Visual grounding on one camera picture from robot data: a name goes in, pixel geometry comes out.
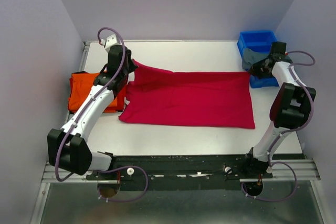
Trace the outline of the magenta t shirt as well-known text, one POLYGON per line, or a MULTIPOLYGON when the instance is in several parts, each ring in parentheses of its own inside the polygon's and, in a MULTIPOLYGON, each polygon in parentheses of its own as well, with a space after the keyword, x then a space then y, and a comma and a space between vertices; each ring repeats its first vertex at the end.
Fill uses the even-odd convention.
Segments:
POLYGON ((246 72, 173 72, 136 63, 120 121, 254 129, 246 72))

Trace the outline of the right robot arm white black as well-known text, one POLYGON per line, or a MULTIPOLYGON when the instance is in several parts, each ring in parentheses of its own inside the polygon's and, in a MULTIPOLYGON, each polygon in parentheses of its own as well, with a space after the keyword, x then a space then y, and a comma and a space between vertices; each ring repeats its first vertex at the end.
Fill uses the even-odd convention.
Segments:
POLYGON ((260 164, 270 164, 283 140, 306 127, 313 115, 316 90, 306 86, 296 74, 298 63, 287 58, 286 45, 285 42, 273 42, 268 56, 248 69, 257 78, 274 77, 280 87, 270 109, 268 129, 250 150, 251 159, 241 165, 242 173, 249 178, 259 174, 260 164))

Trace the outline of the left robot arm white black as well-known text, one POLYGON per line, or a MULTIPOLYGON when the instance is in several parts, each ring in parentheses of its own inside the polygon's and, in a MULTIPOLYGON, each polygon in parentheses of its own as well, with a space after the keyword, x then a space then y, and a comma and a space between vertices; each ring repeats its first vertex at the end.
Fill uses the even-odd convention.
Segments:
POLYGON ((94 125, 104 110, 126 86, 128 75, 135 71, 131 50, 122 45, 108 49, 108 62, 94 79, 89 95, 73 117, 61 129, 51 129, 47 135, 49 163, 55 169, 84 175, 98 170, 104 179, 116 175, 113 155, 92 152, 87 144, 94 125))

